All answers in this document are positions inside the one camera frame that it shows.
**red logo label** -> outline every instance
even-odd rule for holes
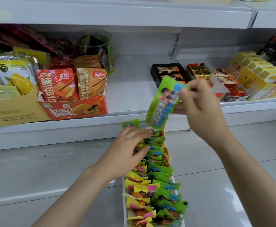
[[[101,71],[93,71],[93,76],[103,78],[103,77],[105,77],[105,73],[101,72]]]

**yellow display box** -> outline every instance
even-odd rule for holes
[[[37,102],[39,85],[30,94],[0,100],[0,126],[51,120]]]
[[[228,69],[234,74],[236,80],[251,95],[248,101],[258,99],[276,98],[276,84],[268,84],[249,68],[246,68],[236,59],[233,59]]]

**tiled floor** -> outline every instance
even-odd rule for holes
[[[230,129],[276,180],[276,121]],[[0,227],[30,226],[112,140],[0,150]],[[189,204],[186,227],[251,226],[223,165],[203,140],[179,131],[166,133],[166,143]],[[117,179],[101,192],[81,226],[123,225],[121,184]]]

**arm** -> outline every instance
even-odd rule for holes
[[[227,127],[218,99],[206,81],[193,80],[182,89],[183,104],[176,114],[186,114],[191,129],[218,154],[253,226],[276,226],[276,181],[249,155]]]
[[[131,171],[146,155],[149,146],[135,155],[133,149],[153,130],[126,127],[99,161],[79,176],[74,184],[32,225],[32,227],[78,226],[89,206],[113,179]]]

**person's left hand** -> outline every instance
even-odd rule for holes
[[[106,169],[110,180],[126,175],[143,159],[150,149],[150,146],[145,146],[133,155],[135,146],[141,140],[151,137],[153,131],[127,126],[120,132],[95,165]]]

